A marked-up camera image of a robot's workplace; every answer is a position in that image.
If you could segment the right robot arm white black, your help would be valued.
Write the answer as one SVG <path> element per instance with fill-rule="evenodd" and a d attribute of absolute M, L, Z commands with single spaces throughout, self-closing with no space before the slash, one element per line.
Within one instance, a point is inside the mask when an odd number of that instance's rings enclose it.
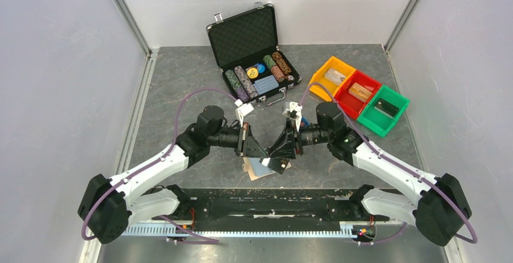
<path fill-rule="evenodd" d="M 389 193 L 370 185 L 361 186 L 351 197 L 349 210 L 356 219 L 369 215 L 386 216 L 416 229 L 430 242 L 446 246 L 466 227 L 475 244 L 477 235 L 470 217 L 472 212 L 458 179 L 450 174 L 437 176 L 415 168 L 381 149 L 376 143 L 348 126 L 346 114 L 337 103 L 322 102 L 316 107 L 317 122 L 301 126 L 295 122 L 301 111 L 296 103 L 286 108 L 286 124 L 273 145 L 270 158 L 293 160 L 304 147 L 325 144 L 338 160 L 365 170 L 391 185 Z"/>

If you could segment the beige leather card holder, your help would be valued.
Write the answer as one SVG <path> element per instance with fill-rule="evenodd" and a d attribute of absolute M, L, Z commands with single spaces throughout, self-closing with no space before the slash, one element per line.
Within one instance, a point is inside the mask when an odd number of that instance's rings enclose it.
<path fill-rule="evenodd" d="M 272 175 L 282 174 L 292 167 L 289 160 L 280 158 L 243 158 L 243 171 L 247 172 L 251 181 Z"/>

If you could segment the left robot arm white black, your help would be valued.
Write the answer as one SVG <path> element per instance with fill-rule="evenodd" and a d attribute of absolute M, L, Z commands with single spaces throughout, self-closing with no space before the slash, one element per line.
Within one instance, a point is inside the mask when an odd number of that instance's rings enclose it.
<path fill-rule="evenodd" d="M 244 121 L 254 108 L 236 102 L 236 121 L 228 125 L 224 111 L 207 106 L 175 141 L 138 166 L 112 177 L 98 174 L 89 180 L 77 214 L 83 221 L 82 238 L 108 244 L 134 223 L 157 216 L 185 218 L 190 211 L 179 187 L 147 191 L 164 179 L 184 171 L 210 153 L 211 147 L 231 148 L 239 157 L 267 158 L 267 152 Z"/>

